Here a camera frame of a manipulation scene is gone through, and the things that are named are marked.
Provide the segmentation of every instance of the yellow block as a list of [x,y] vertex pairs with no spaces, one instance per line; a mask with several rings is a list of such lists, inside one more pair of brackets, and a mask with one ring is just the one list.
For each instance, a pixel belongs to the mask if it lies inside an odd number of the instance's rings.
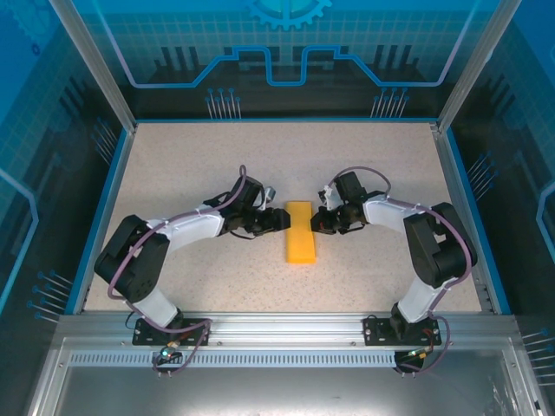
[[288,202],[285,210],[291,216],[291,227],[285,230],[287,263],[315,263],[316,245],[314,233],[310,229],[312,204],[307,201]]

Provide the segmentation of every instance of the gear logo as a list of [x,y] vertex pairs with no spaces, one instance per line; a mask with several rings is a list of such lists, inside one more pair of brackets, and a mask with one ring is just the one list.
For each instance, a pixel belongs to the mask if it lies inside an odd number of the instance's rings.
[[34,42],[48,33],[51,24],[48,0],[0,0],[0,11],[9,10],[21,30]]
[[269,23],[272,29],[289,30],[291,26],[301,29],[312,24],[312,19],[323,16],[323,9],[331,6],[331,0],[248,0],[252,17],[260,23]]

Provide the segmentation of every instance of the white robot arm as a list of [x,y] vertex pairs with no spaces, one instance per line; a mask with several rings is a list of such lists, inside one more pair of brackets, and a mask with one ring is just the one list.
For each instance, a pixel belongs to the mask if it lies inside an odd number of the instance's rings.
[[[150,321],[162,328],[180,328],[179,310],[158,287],[158,279],[167,254],[205,238],[222,236],[242,228],[253,237],[291,226],[287,211],[266,207],[275,196],[271,187],[246,177],[240,188],[238,179],[231,192],[204,201],[198,214],[168,222],[165,219],[144,221],[135,215],[123,219],[95,263],[95,272],[107,283],[112,282],[131,247],[155,227],[161,226],[142,245],[121,272],[115,289]],[[225,202],[237,197],[227,206]]]
[[[445,287],[463,275],[467,267],[464,252],[454,236],[418,205],[399,205],[383,192],[367,193],[354,172],[345,173],[334,182],[336,190],[326,186],[319,192],[325,206],[311,220],[313,231],[346,234],[373,224],[407,237],[417,276],[392,309],[391,327],[401,340],[412,324],[428,318]],[[442,203],[431,210],[444,217],[462,236],[475,265],[476,251],[453,206]],[[351,228],[356,223],[360,226]]]

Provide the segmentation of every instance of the beige tabletop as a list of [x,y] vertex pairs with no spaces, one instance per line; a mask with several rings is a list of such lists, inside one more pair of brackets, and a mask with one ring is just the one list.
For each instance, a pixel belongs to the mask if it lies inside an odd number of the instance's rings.
[[[238,167],[277,195],[271,206],[308,200],[341,169],[364,165],[386,174],[392,197],[434,205],[449,201],[430,127],[387,123],[140,124],[108,228],[127,215],[168,218],[230,191]],[[369,172],[368,192],[383,190]],[[380,226],[349,235],[316,235],[317,263],[285,262],[285,234],[244,241],[231,235],[169,255],[160,288],[181,309],[218,312],[389,311],[415,277],[405,237]],[[87,310],[123,310],[95,277]],[[438,310],[478,311],[472,279]]]

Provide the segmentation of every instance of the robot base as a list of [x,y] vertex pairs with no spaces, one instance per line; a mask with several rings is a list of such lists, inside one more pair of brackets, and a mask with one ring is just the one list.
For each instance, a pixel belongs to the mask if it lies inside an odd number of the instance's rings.
[[362,320],[362,332],[364,333],[364,344],[367,347],[389,347],[389,346],[422,346],[430,345],[430,338],[426,335],[426,329],[431,331],[432,343],[441,345],[440,328],[436,320],[424,319],[423,321],[410,324],[409,331],[402,340],[397,338],[395,330],[391,326],[389,318],[377,318],[370,315]]
[[[172,322],[174,328],[186,328],[191,325],[195,325],[204,321],[204,319],[185,319],[182,318],[179,326],[175,326],[176,322]],[[170,341],[179,340],[180,346],[195,346],[202,336],[202,331],[204,327],[195,329],[194,331],[184,333],[184,334],[168,334],[166,332],[161,332],[158,329],[154,329],[148,325],[144,319],[138,319],[135,323],[135,331],[133,335],[133,345],[148,345],[148,346],[165,346]],[[208,345],[208,337],[206,335],[205,339],[200,343],[201,346]]]

